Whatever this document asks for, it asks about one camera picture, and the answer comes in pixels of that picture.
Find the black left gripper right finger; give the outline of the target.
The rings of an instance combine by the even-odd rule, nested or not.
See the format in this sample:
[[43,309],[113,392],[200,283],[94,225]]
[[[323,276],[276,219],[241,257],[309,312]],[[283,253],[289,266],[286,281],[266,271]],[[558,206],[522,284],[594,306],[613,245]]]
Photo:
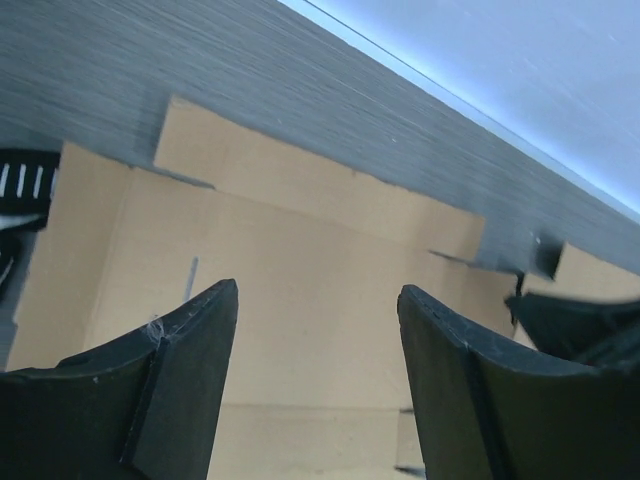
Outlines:
[[639,304],[506,300],[524,346],[414,285],[397,302],[431,479],[635,479]]

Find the brown cardboard box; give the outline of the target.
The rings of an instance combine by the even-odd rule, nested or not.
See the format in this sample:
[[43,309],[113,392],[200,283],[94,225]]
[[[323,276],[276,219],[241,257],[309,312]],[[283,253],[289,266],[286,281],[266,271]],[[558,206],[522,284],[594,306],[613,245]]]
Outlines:
[[3,373],[52,368],[234,280],[237,323],[203,479],[426,472],[397,312],[407,285],[524,346],[509,297],[638,302],[636,275],[573,246],[553,281],[527,277],[518,292],[512,275],[471,265],[482,219],[181,99],[156,162],[201,182],[63,145]]

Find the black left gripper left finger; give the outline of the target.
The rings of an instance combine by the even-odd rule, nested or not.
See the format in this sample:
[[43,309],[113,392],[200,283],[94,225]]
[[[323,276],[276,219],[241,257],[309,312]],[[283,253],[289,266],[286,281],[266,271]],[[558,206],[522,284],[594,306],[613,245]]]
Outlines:
[[234,280],[47,369],[1,376],[5,479],[203,479],[238,313]]

